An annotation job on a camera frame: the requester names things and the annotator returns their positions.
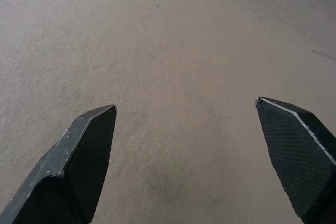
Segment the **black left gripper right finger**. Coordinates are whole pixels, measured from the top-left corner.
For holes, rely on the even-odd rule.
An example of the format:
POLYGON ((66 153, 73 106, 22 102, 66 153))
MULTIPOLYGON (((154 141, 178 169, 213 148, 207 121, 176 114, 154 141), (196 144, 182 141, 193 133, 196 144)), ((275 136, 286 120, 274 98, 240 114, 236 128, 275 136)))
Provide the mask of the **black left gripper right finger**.
POLYGON ((311 112, 258 97, 273 168, 303 223, 335 223, 335 136, 311 112))

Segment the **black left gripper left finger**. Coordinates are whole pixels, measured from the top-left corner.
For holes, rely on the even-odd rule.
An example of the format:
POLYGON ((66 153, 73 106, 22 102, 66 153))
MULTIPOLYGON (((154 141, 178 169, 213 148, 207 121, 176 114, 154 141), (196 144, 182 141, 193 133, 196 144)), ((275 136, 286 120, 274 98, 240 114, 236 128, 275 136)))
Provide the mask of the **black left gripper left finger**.
POLYGON ((36 163, 1 223, 91 223, 107 174, 117 107, 78 117, 36 163))

